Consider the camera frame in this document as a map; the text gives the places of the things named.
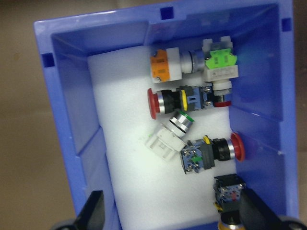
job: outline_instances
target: blue plastic bin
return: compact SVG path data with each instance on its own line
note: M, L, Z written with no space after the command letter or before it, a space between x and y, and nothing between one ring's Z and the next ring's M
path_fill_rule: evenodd
M182 0L35 22L35 34L76 213L105 193L105 230L121 229L87 57L230 35L240 78L230 124L246 147L237 173L279 215L298 217L291 0ZM216 229L216 224L193 229Z

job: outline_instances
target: silver metal ring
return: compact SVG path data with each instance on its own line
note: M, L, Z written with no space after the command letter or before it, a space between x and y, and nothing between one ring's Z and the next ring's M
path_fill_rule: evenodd
M192 122L179 112L176 112L176 114L169 120L185 132L187 132L192 125Z
M215 90L214 91L215 96L224 96L224 95L227 95L227 94L230 94L230 93L231 93L231 89Z
M225 224L222 222L222 224L226 227L229 228L231 230L236 230L236 229L240 229L243 227L243 224L237 224L237 225L232 225L232 224Z
M232 144L230 139L226 139L226 141L227 141L228 148L229 148L230 159L233 159L236 157L234 145Z
M161 91L157 91L159 109L161 114L165 114L164 99Z
M189 50L192 61L192 73L202 71L205 67L205 57L203 51L200 50Z

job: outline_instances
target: electrical component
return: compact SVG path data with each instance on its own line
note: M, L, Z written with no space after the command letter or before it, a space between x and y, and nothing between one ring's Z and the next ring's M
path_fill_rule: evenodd
M220 38L220 42L214 43L212 39L203 40L202 49L179 52L179 48L158 50L151 57L151 75L154 83L174 81L182 79L182 74L202 72L205 89L210 88L210 95L205 103L214 104L214 107L224 107L231 104L232 83L229 79L237 78L237 56L232 54L233 43L229 36ZM163 91L157 92L160 98ZM181 102L181 110L184 110L185 95L174 94L175 101ZM157 109L157 113L168 113L167 110Z
M219 212L239 210L240 193L246 188L246 183L237 174L215 177L215 199L221 208Z
M199 173L202 169L210 169L215 166L214 160L227 161L236 158L243 161L245 150L241 137L232 133L230 139L203 139L188 141L188 144L181 150L181 163L186 173Z
M168 114L177 109L196 111L206 107L224 107L231 104L230 90L214 91L212 83L204 86L180 86L176 91L161 90L153 93L148 89L150 115L156 119L157 114Z
M165 160L179 153L185 142L181 140L194 120L182 111L177 111L166 125L160 124L146 142L151 151Z

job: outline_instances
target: green switch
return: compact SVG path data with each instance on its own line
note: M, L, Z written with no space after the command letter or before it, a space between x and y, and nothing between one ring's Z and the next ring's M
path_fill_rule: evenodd
M231 49L220 49L210 51L211 58L205 60L206 66L209 69L223 68L234 66L237 57L231 53Z

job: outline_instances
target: screw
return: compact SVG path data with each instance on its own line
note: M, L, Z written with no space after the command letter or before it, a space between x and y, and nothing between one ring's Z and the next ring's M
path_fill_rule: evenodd
M190 152L188 152L186 150L184 150L183 153L184 153L185 156L189 156L190 155Z
M205 87L203 90L204 90L205 92L211 92L211 89L208 88L208 87Z
M187 171L191 172L192 170L193 170L192 165L189 165L188 168L187 168Z

